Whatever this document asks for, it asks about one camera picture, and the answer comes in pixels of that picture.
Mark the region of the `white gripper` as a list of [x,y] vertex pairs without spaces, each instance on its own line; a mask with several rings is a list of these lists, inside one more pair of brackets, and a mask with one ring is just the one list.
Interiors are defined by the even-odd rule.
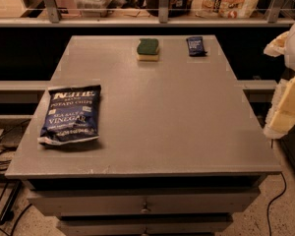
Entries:
[[[295,23],[270,42],[264,54],[277,57],[284,54],[285,66],[295,71]],[[280,139],[295,126],[295,77],[289,81],[281,79],[275,88],[265,118],[264,134],[270,139]]]

